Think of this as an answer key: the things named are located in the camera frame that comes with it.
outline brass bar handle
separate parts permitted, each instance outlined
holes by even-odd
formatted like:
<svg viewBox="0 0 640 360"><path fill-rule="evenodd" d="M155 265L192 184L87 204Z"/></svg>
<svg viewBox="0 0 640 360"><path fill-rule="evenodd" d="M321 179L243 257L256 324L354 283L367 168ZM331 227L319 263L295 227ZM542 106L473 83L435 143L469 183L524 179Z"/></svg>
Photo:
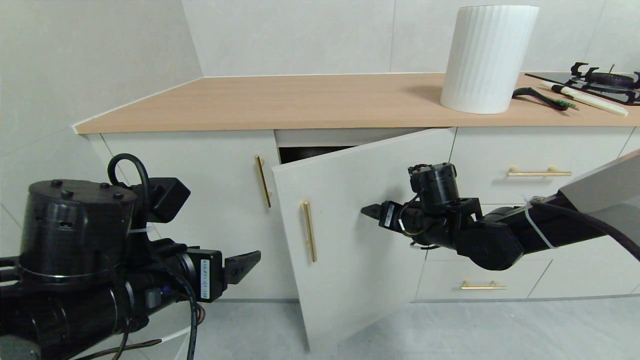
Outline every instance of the brass bar handle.
<svg viewBox="0 0 640 360"><path fill-rule="evenodd" d="M305 212L305 222L307 223L307 245L311 249L311 261L318 261L318 255L316 252L316 239L314 236L314 226L311 222L311 205L308 200L302 202L302 210Z"/></svg>
<svg viewBox="0 0 640 360"><path fill-rule="evenodd" d="M471 286L466 280L464 280L462 282L462 286L460 286L460 289L461 290L507 290L507 287L500 286L495 281L490 282L489 286Z"/></svg>
<svg viewBox="0 0 640 360"><path fill-rule="evenodd" d="M267 189L267 182L264 180L264 171L262 170L263 165L264 165L264 159L260 158L259 155L256 155L255 167L258 169L258 176L260 176L260 180L262 181L262 191L264 192L264 200L267 202L267 208L271 208L271 191Z"/></svg>
<svg viewBox="0 0 640 360"><path fill-rule="evenodd" d="M549 167L547 171L519 171L515 167L510 167L507 171L509 177L543 177L543 176L571 176L570 171L560 171L555 167Z"/></svg>

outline gas stove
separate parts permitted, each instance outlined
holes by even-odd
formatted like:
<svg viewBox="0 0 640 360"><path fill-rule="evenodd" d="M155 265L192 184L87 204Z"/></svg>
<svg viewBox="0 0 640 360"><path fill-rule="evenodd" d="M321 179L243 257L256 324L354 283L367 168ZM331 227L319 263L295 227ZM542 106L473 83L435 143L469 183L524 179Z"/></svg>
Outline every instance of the gas stove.
<svg viewBox="0 0 640 360"><path fill-rule="evenodd" d="M614 74L609 72L596 72L598 67L590 67L586 72L581 72L580 67L588 63L575 63L571 72L528 72L525 75L553 83L569 86L576 90L591 95L603 97L624 105L640 105L640 72L634 74Z"/></svg>

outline wooden countertop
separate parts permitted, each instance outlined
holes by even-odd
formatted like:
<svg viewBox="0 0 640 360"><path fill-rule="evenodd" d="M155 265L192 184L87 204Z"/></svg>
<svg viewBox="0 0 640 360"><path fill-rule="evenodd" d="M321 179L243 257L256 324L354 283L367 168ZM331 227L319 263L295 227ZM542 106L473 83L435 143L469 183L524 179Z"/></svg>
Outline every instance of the wooden countertop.
<svg viewBox="0 0 640 360"><path fill-rule="evenodd" d="M440 105L444 74L203 78L76 125L80 134L145 131L451 126L640 126L640 107L622 117L580 104L556 111L531 97L494 115ZM539 88L520 76L517 87Z"/></svg>

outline wire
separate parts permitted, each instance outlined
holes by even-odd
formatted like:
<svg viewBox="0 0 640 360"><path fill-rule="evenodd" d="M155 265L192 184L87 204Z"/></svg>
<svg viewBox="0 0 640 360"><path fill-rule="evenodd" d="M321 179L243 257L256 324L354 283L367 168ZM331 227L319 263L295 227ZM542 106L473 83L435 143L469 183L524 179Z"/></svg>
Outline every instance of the wire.
<svg viewBox="0 0 640 360"><path fill-rule="evenodd" d="M202 307L202 305L197 304L197 307L198 307L198 325L200 325L204 321L204 318L207 316L207 313L204 310L204 307ZM144 341L143 343L130 344L130 345L125 346L122 351L134 350L134 349L137 349L137 348L152 347L154 345L163 343L165 341L169 341L169 340L174 339L174 338L176 338L176 337L178 337L178 336L180 336L182 334L185 334L185 333L187 333L187 331L189 331L189 328L183 329L183 330L178 331L178 332L174 332L171 335L167 335L167 336L164 336L164 337L159 338L159 339L148 340L148 341ZM79 358L77 358L75 360L91 360L91 359L95 359L95 358L100 357L100 356L105 356L105 355L109 355L109 354L113 354L115 352L118 352L119 348L120 347L108 348L108 349L105 349L105 350L102 350L102 351L99 351L99 352L95 352L95 353L87 355L87 356L79 357Z"/></svg>
<svg viewBox="0 0 640 360"><path fill-rule="evenodd" d="M104 262L107 265L107 269L109 270L109 274L111 276L111 280L113 281L113 284L115 285L115 289L118 289L117 292L122 291L122 293L120 294L121 297L126 296L124 295L127 293L126 285L116 273L116 269L113 266L111 260L109 259L109 256L104 251L100 250L99 252L102 254L102 257L104 258ZM122 331L122 341L120 342L120 346L116 348L117 350L116 350L116 354L113 356L113 360L118 360L120 356L122 356L122 352L124 351L124 348L127 345L127 340L129 339L129 315L128 314L125 314L124 320L125 320L125 325L124 325L124 330Z"/></svg>
<svg viewBox="0 0 640 360"><path fill-rule="evenodd" d="M124 349L122 351L127 351L127 350L134 350L137 348L145 348L145 347L152 347L154 345L160 344L162 342L161 339L153 339L153 340L149 340L149 341L145 341L143 343L137 343L137 344L131 344L131 345L127 345L124 347ZM105 355L109 355L109 354L113 354L115 352L118 352L119 347L114 347L114 348L108 348L96 353L93 353L91 355L87 355L87 356L83 356L83 357L78 357L75 360L90 360L90 359L96 359L100 356L105 356Z"/></svg>
<svg viewBox="0 0 640 360"><path fill-rule="evenodd" d="M602 231L603 233L611 236L614 240L616 240L622 247L624 247L627 251L629 251L636 259L640 260L640 247L636 245L627 235L622 233L620 230L615 227L607 224L606 222L592 217L591 215L583 214L579 211L575 211L568 208L563 208L562 206L548 204L546 202L540 202L536 199L532 199L529 204L534 208L547 209L549 211L554 211L556 213L560 213L562 215L566 215L568 217L574 218L576 220L580 220L584 223L589 224L591 227Z"/></svg>
<svg viewBox="0 0 640 360"><path fill-rule="evenodd" d="M147 227L148 214L151 210L151 194L147 170L145 169L142 161L140 161L140 159L133 156L132 154L117 154L109 161L109 165L107 166L107 175L109 176L109 181L111 181L111 184L113 185L120 184L115 171L116 166L118 165L118 162L120 160L129 160L130 162L132 162L135 165L136 170L138 171L138 175L140 176L140 181L142 184L143 209L141 215L139 216L139 222L135 224L135 228L144 229ZM157 256L155 250L151 246L151 241L149 240L147 233L144 232L139 234L139 236L143 236L143 242L145 243L145 246L151 258L158 265L160 265L167 272L167 274L172 276L180 285L182 285L185 292L187 293L187 296L189 297L189 306L191 308L191 334L189 335L189 349L187 351L187 360L193 360L196 350L196 339L198 336L198 308L196 306L197 302L195 292L193 291L193 288L191 287L189 282L183 276L181 276L181 274L174 272L173 269L171 269L162 259Z"/></svg>
<svg viewBox="0 0 640 360"><path fill-rule="evenodd" d="M438 245L417 246L416 244L417 242L412 241L411 244L409 244L409 247L416 250L434 250L440 247Z"/></svg>
<svg viewBox="0 0 640 360"><path fill-rule="evenodd" d="M402 229L402 232L405 235L408 236L416 236L416 235L420 235L422 234L424 231L426 231L427 229L429 229L429 225L425 226L422 230L418 231L417 233L410 233L409 231L404 229L404 224L402 221L402 214L404 213L404 211L409 207L409 205L413 204L416 199L418 199L418 194L416 194L413 199L409 200L409 202L407 202L406 204L403 205L403 207L400 209L400 213L398 214L398 224L400 224L400 228Z"/></svg>

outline ribbed white vase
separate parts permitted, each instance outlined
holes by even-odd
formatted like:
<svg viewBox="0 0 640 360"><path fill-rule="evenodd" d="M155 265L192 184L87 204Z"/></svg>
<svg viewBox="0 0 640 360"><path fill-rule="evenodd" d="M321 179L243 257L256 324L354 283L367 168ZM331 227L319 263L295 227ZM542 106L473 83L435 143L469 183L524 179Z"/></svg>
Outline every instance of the ribbed white vase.
<svg viewBox="0 0 640 360"><path fill-rule="evenodd" d="M537 17L536 6L460 8L440 104L467 113L506 111Z"/></svg>

